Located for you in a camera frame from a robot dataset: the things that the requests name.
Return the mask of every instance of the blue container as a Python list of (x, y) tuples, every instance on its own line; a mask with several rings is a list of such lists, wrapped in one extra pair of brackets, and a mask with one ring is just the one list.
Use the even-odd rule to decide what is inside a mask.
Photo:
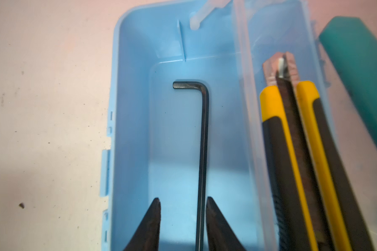
[[(238, 58), (246, 52), (235, 46), (232, 3), (214, 10), (200, 29), (190, 29), (190, 15), (203, 4), (134, 8), (115, 27), (107, 130), (112, 146), (102, 153), (101, 196), (109, 196), (109, 209), (103, 213), (103, 251), (124, 249), (155, 197), (161, 201), (159, 250), (194, 250), (201, 93), (172, 87), (174, 81), (188, 79), (209, 90), (206, 194), (214, 198), (248, 251), (264, 249), (259, 201), (268, 204), (271, 198), (259, 198), (255, 189), (260, 182), (256, 183), (253, 166), (258, 167), (249, 151), (247, 130), (261, 132), (261, 124), (249, 124), (249, 110), (243, 109), (243, 65)], [(277, 51), (290, 51), (300, 77), (316, 83), (327, 108), (304, 5), (287, 1), (265, 6), (251, 13), (247, 25), (252, 56), (248, 65), (253, 65), (257, 93), (265, 87), (262, 63)], [(269, 188), (265, 177), (264, 173), (261, 183)], [(267, 208), (273, 212), (272, 202)]]

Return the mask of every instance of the hex key bend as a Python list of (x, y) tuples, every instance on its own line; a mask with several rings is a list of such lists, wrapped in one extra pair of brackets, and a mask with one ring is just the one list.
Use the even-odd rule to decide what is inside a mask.
[(201, 144), (200, 169), (198, 177), (197, 227), (195, 236), (195, 251), (202, 251), (204, 245), (204, 217), (205, 217), (205, 181), (207, 176), (207, 141), (208, 141), (208, 110), (209, 95), (207, 87), (200, 82), (175, 81), (174, 89), (195, 89), (203, 95), (201, 116)]

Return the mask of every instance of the black rubber grip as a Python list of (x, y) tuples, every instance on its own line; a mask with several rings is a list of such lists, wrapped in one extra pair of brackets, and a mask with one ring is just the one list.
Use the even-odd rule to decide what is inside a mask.
[(280, 248), (311, 250), (282, 121), (279, 117), (272, 117), (262, 123), (262, 128), (268, 173), (279, 223)]
[(348, 176), (343, 168), (341, 158), (339, 157), (331, 131), (328, 127), (320, 98), (313, 102), (313, 110), (316, 115), (318, 130), (327, 157), (335, 191), (337, 192), (342, 217), (345, 221), (352, 250), (372, 251), (374, 248), (366, 223), (362, 217), (355, 195), (353, 194)]

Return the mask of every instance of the yellow and black handle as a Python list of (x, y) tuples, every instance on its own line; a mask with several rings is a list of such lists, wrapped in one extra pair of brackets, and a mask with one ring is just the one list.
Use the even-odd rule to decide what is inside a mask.
[(288, 250), (318, 251), (278, 87), (266, 87), (260, 94), (260, 102), (272, 192), (274, 199), (280, 200), (280, 205), (275, 205), (276, 214), (278, 222), (285, 225), (288, 241), (283, 244)]
[(336, 250), (374, 250), (328, 127), (314, 83), (294, 86), (320, 194)]

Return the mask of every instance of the hex key short arm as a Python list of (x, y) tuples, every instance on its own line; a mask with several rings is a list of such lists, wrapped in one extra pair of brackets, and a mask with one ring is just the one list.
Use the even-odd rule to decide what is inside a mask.
[(175, 81), (174, 89), (195, 89), (203, 95), (201, 116), (200, 169), (198, 177), (197, 228), (195, 236), (195, 251), (202, 251), (204, 245), (205, 217), (205, 181), (207, 176), (207, 141), (208, 141), (208, 110), (209, 95), (207, 87), (200, 82)]

